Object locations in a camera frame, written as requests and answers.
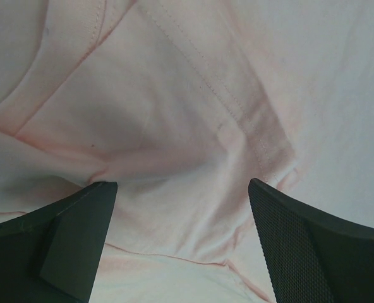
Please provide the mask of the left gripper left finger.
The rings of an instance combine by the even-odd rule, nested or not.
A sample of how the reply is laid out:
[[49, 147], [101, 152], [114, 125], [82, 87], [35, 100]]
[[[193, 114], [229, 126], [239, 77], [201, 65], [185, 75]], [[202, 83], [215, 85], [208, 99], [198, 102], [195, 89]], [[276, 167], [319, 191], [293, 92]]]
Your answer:
[[118, 185], [97, 182], [0, 223], [0, 302], [88, 302]]

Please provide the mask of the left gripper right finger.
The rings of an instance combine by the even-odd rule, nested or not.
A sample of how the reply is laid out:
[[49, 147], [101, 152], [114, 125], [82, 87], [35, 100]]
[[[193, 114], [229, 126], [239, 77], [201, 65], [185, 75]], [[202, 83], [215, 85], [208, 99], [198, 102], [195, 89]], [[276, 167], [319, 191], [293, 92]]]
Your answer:
[[248, 194], [277, 302], [374, 302], [374, 228], [259, 179], [250, 181]]

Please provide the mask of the salmon pink t shirt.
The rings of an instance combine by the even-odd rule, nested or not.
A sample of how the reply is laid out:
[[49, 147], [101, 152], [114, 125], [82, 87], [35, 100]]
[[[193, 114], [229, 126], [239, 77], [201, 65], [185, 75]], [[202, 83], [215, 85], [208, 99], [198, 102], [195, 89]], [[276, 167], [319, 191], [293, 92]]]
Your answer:
[[273, 302], [252, 178], [374, 227], [374, 1], [0, 1], [0, 222], [118, 183], [92, 302]]

